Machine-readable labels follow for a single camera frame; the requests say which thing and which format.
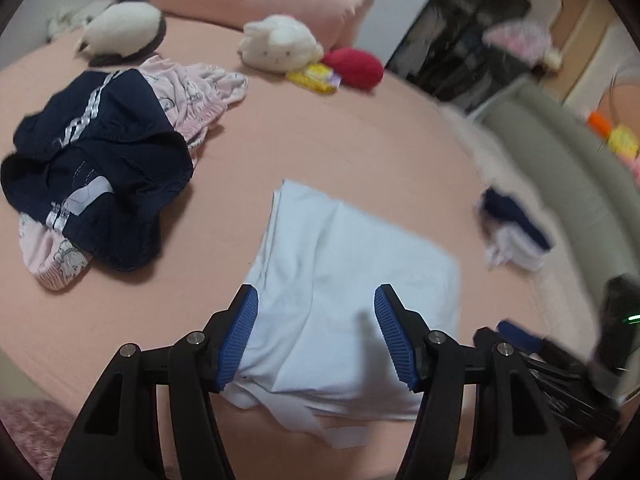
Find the penguin plush toy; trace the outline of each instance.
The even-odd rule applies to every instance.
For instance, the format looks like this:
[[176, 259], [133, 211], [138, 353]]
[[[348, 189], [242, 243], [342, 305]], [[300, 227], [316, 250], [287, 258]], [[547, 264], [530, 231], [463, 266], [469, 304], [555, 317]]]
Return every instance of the penguin plush toy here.
[[89, 66], [130, 64], [153, 54], [165, 34], [159, 9], [142, 0], [114, 0], [84, 26], [76, 54], [86, 50]]

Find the gray padded bed guard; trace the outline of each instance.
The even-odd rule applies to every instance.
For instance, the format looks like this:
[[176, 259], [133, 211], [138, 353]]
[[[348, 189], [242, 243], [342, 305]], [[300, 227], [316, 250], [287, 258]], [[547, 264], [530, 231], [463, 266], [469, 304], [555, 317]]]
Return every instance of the gray padded bed guard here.
[[527, 78], [487, 103], [475, 120], [502, 141], [558, 216], [595, 305], [602, 304], [609, 279], [638, 280], [640, 193], [595, 133]]

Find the bed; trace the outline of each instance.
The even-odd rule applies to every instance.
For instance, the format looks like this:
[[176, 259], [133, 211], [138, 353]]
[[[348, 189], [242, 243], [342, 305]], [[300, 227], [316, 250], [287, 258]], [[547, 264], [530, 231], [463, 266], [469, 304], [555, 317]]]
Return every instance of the bed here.
[[[167, 19], [161, 56], [218, 64], [250, 82], [245, 101], [210, 130], [191, 183], [164, 211], [162, 255], [154, 263], [122, 274], [92, 262], [68, 289], [49, 292], [22, 264], [17, 212], [0, 201], [0, 347], [25, 373], [77, 413], [123, 343], [171, 345], [203, 327], [241, 285], [284, 178], [426, 236], [457, 257], [461, 343], [505, 317], [545, 330], [530, 279], [507, 267], [485, 267], [472, 212], [483, 184], [434, 102], [391, 73], [372, 94], [345, 88], [333, 96], [313, 94], [243, 67], [240, 37], [217, 25]], [[12, 150], [22, 117], [86, 69], [86, 61], [72, 55], [77, 40], [71, 34], [0, 73], [3, 153]], [[236, 476], [246, 480], [375, 478], [398, 468], [412, 430], [407, 422], [372, 422], [365, 447], [335, 450], [283, 430], [261, 408], [238, 410], [219, 397], [212, 402]], [[166, 436], [164, 393], [159, 411]], [[247, 449], [253, 460], [244, 460]], [[164, 453], [171, 463], [167, 439]]]

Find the silver bolt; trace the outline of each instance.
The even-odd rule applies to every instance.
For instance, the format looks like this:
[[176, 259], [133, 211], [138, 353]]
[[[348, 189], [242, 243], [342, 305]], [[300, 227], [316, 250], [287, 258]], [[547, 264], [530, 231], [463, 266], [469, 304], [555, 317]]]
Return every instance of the silver bolt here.
[[133, 343], [127, 343], [126, 345], [122, 345], [120, 347], [120, 355], [122, 357], [131, 357], [136, 353], [138, 349]]
[[509, 343], [498, 343], [496, 348], [498, 349], [498, 352], [504, 356], [510, 356], [513, 354], [513, 346]]
[[432, 343], [436, 343], [436, 345], [439, 345], [447, 340], [447, 335], [440, 330], [431, 330], [431, 332], [429, 332], [428, 338]]
[[202, 332], [191, 332], [187, 336], [187, 343], [192, 345], [199, 345], [204, 341], [204, 334]]

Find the white bunny plush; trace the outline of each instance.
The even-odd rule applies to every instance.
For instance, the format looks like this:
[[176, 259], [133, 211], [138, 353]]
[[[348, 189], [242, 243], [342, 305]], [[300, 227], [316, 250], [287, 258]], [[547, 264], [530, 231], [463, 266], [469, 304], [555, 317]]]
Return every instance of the white bunny plush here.
[[283, 14], [247, 23], [238, 52], [248, 66], [275, 73], [299, 70], [324, 56], [306, 25]]

